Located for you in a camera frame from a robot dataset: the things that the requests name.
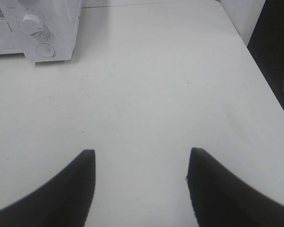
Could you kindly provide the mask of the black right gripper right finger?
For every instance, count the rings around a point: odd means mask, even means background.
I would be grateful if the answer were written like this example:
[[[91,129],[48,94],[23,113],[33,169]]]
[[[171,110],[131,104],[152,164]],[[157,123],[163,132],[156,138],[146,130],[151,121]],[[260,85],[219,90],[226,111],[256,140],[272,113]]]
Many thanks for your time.
[[[250,187],[202,148],[192,148],[187,185],[200,227],[284,227],[284,205]]]

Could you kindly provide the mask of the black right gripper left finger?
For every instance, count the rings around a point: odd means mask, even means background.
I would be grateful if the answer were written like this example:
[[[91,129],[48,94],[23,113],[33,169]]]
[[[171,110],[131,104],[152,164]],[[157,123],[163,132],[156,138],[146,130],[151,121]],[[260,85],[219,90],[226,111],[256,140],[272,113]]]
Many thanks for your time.
[[[95,151],[83,150],[51,180],[0,210],[0,227],[83,227],[95,192]]]

